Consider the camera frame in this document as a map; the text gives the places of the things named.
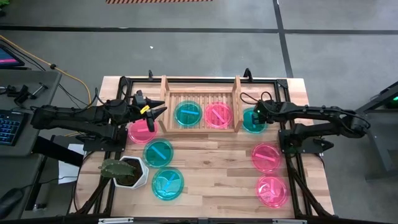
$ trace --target pink petri dish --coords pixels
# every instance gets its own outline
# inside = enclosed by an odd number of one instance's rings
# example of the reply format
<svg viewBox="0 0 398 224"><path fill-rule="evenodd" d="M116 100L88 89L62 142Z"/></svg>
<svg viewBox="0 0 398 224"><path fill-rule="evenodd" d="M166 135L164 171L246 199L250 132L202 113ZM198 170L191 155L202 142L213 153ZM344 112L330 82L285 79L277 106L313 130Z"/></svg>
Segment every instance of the pink petri dish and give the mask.
<svg viewBox="0 0 398 224"><path fill-rule="evenodd" d="M232 110L223 102L214 102L206 107L205 121L213 128L226 128L232 121Z"/></svg>
<svg viewBox="0 0 398 224"><path fill-rule="evenodd" d="M260 177L256 186L256 194L260 202L270 208L280 208L287 200L286 186L277 177Z"/></svg>
<svg viewBox="0 0 398 224"><path fill-rule="evenodd" d="M270 174L279 168L280 153L275 146L269 143L260 143L254 147L251 160L257 170Z"/></svg>
<svg viewBox="0 0 398 224"><path fill-rule="evenodd" d="M138 144L145 144L155 138L157 133L157 122L155 124L155 131L148 130L147 121L139 120L129 125L129 138Z"/></svg>

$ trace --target potted plant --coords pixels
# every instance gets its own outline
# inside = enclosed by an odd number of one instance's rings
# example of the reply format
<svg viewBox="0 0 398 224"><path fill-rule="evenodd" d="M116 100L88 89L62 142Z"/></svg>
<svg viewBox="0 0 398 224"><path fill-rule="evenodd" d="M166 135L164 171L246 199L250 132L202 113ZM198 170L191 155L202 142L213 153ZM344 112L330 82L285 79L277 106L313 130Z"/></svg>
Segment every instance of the potted plant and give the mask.
<svg viewBox="0 0 398 224"><path fill-rule="evenodd" d="M149 169L139 157L123 156L119 161L105 159L99 168L101 175L113 178L117 187L136 189L148 180Z"/></svg>

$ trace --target white paper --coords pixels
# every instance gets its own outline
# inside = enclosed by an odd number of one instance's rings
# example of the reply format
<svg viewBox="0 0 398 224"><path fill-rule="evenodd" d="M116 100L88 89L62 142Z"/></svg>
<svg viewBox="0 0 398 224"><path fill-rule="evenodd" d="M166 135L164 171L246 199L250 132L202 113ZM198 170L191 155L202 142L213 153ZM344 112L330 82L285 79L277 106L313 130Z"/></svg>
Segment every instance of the white paper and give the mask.
<svg viewBox="0 0 398 224"><path fill-rule="evenodd" d="M84 145L82 144L69 144L68 149L77 152L81 155L84 155L85 152L83 151L83 146ZM77 180L77 176L79 174L78 166L74 166L71 164L67 164L66 162L59 161L58 169L59 169L58 178L60 179L58 180L58 184L69 183Z"/></svg>

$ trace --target white plant pot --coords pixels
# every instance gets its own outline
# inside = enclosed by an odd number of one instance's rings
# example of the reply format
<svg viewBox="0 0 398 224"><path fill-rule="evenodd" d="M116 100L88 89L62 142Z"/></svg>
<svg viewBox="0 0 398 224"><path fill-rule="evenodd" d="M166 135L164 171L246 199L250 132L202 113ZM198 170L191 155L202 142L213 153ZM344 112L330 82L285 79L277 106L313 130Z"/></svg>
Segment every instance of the white plant pot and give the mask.
<svg viewBox="0 0 398 224"><path fill-rule="evenodd" d="M125 159L136 159L139 161L140 165L141 165L141 170L142 170L142 175L141 178L138 179L138 181L133 185L133 186L124 186L124 185L120 185L116 182L116 178L113 179L113 182L115 184L115 186L117 187L124 187L124 188L129 188L129 189L137 189L141 186L144 186L147 183L148 180L148 173L149 173L149 169L147 166L145 166L144 162L142 161L142 159L140 157L134 157L134 156L122 156L122 158L120 158L120 161L123 161Z"/></svg>

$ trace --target keyboard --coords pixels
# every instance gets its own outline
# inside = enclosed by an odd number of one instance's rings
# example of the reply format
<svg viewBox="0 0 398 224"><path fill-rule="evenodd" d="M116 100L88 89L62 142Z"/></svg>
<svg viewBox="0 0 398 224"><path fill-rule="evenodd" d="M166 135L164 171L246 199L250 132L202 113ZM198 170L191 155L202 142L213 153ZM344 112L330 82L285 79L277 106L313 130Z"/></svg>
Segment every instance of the keyboard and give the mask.
<svg viewBox="0 0 398 224"><path fill-rule="evenodd" d="M0 145L15 146L27 116L27 113L0 110Z"/></svg>

